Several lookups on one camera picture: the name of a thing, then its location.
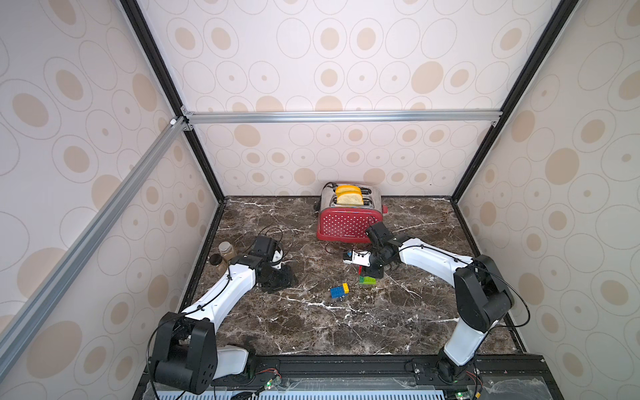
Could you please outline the lime green lego brick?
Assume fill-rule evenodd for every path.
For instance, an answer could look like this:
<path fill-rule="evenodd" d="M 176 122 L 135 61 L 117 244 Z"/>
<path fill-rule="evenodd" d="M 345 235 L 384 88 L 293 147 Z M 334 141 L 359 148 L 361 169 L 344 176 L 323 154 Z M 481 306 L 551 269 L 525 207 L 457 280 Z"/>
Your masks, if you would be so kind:
<path fill-rule="evenodd" d="M 358 278 L 358 283 L 360 285 L 376 285 L 377 284 L 377 280 L 376 280 L 376 278 L 360 276 Z"/>

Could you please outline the blue lego brick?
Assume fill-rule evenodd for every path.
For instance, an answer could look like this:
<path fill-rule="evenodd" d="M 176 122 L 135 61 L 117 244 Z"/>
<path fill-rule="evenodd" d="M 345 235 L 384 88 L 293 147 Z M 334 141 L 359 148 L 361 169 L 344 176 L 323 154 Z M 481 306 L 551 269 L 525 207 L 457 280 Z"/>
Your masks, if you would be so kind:
<path fill-rule="evenodd" d="M 346 295 L 347 294 L 343 292 L 343 285 L 330 289 L 330 296 L 332 299 L 342 298 Z"/>

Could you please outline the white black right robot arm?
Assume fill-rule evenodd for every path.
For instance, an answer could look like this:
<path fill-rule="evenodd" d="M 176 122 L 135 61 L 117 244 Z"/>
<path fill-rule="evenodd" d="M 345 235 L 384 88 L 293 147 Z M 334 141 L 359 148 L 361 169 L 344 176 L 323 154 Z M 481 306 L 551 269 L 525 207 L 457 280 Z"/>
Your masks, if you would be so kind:
<path fill-rule="evenodd" d="M 489 256 L 472 258 L 451 253 L 419 238 L 393 234 L 383 223 L 370 226 L 366 234 L 372 245 L 369 251 L 343 254 L 343 261 L 358 265 L 362 276 L 380 279 L 386 266 L 404 263 L 453 287 L 458 322 L 439 351 L 437 363 L 443 379 L 453 381 L 465 372 L 490 330 L 513 307 L 513 290 Z"/>

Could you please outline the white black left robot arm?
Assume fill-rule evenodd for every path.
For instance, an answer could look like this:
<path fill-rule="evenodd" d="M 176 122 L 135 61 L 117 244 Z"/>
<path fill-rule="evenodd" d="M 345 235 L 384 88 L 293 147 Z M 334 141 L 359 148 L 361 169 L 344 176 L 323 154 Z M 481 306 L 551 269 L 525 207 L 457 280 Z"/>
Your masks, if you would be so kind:
<path fill-rule="evenodd" d="M 257 362 L 246 348 L 217 345 L 217 332 L 241 298 L 259 286 L 276 293 L 295 285 L 279 241 L 257 236 L 245 254 L 231 259 L 226 273 L 185 310 L 166 313 L 147 344 L 147 370 L 153 395 L 165 385 L 200 395 L 213 381 L 229 376 L 251 379 Z"/>

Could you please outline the red polka dot toaster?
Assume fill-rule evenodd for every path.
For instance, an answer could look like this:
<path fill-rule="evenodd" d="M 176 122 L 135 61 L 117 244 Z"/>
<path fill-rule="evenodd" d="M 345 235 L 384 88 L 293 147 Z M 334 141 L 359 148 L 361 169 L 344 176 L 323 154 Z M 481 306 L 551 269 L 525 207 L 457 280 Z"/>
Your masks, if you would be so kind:
<path fill-rule="evenodd" d="M 338 185 L 355 185 L 361 188 L 364 205 L 349 207 L 336 203 Z M 321 198 L 315 206 L 318 212 L 317 239 L 326 242 L 369 243 L 366 229 L 383 221 L 388 212 L 378 188 L 356 183 L 326 183 Z"/>

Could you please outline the glass jar with beige lid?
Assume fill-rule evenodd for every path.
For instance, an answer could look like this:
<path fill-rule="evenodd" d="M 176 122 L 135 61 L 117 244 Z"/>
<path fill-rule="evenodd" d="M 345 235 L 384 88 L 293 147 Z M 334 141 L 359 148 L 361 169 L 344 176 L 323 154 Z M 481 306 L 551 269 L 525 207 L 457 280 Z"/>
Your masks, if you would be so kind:
<path fill-rule="evenodd" d="M 230 263 L 238 255 L 235 247 L 228 241 L 221 242 L 218 251 L 226 263 Z"/>

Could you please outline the black round lid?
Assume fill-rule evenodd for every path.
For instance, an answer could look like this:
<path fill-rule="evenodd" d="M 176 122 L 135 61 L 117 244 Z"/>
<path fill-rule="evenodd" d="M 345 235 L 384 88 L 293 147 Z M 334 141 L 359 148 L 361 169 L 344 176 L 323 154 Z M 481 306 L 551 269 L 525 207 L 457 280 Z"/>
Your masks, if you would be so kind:
<path fill-rule="evenodd" d="M 218 266 L 224 261 L 223 257 L 219 253 L 214 253 L 209 256 L 208 262 L 213 266 Z"/>

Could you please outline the front yellow toast slice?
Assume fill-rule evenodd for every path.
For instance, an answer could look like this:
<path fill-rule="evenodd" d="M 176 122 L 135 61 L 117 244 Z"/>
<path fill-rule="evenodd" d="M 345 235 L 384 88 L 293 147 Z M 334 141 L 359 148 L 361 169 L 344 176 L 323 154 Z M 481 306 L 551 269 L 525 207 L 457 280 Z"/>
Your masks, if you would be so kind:
<path fill-rule="evenodd" d="M 358 192 L 343 192 L 336 196 L 336 203 L 349 207 L 358 207 L 364 205 L 364 197 Z"/>

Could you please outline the yellow toast slice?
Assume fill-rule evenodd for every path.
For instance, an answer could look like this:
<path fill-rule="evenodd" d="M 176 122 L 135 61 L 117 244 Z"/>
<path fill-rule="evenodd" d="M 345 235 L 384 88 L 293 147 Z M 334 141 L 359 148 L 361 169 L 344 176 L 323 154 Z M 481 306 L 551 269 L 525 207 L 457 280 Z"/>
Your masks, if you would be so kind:
<path fill-rule="evenodd" d="M 361 194 L 362 190 L 360 187 L 355 185 L 338 185 L 335 189 L 335 193 L 337 196 L 340 196 L 343 193 L 357 193 Z"/>
<path fill-rule="evenodd" d="M 364 205 L 364 197 L 358 192 L 343 192 L 336 196 L 336 203 L 349 207 L 358 207 Z"/>

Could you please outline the rear yellow toast slice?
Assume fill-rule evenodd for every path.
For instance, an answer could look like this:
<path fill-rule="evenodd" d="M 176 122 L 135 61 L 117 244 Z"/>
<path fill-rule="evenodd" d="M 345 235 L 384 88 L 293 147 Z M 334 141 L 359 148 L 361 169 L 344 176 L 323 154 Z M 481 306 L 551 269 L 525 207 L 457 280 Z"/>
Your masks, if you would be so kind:
<path fill-rule="evenodd" d="M 360 187 L 355 185 L 338 185 L 335 189 L 335 193 L 337 196 L 340 196 L 343 193 L 357 193 L 361 194 L 362 190 Z"/>

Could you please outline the horizontal aluminium frame bar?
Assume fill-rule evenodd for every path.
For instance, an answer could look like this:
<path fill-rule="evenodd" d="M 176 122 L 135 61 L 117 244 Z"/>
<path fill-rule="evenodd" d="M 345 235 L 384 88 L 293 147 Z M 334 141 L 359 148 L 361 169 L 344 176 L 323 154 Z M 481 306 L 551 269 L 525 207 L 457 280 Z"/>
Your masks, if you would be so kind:
<path fill-rule="evenodd" d="M 497 109 L 365 110 L 325 112 L 187 113 L 191 124 L 250 123 L 403 123 L 430 121 L 498 121 Z"/>

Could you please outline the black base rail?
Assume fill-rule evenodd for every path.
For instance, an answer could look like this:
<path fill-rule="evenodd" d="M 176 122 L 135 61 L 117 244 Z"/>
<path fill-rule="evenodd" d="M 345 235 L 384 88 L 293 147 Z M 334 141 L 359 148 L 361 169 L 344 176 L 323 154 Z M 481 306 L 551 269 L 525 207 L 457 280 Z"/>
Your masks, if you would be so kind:
<path fill-rule="evenodd" d="M 542 356 L 479 355 L 453 383 L 435 356 L 254 356 L 248 374 L 213 381 L 201 399 L 560 399 Z"/>

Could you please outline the diagonal aluminium frame bar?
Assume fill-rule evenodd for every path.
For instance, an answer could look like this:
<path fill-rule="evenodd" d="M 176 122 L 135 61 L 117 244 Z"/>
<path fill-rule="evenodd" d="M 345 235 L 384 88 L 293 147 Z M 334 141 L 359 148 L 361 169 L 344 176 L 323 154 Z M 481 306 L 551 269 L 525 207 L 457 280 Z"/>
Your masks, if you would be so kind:
<path fill-rule="evenodd" d="M 166 126 L 5 330 L 1 337 L 1 379 L 5 379 L 13 369 L 151 171 L 187 125 L 185 117 L 177 117 Z"/>

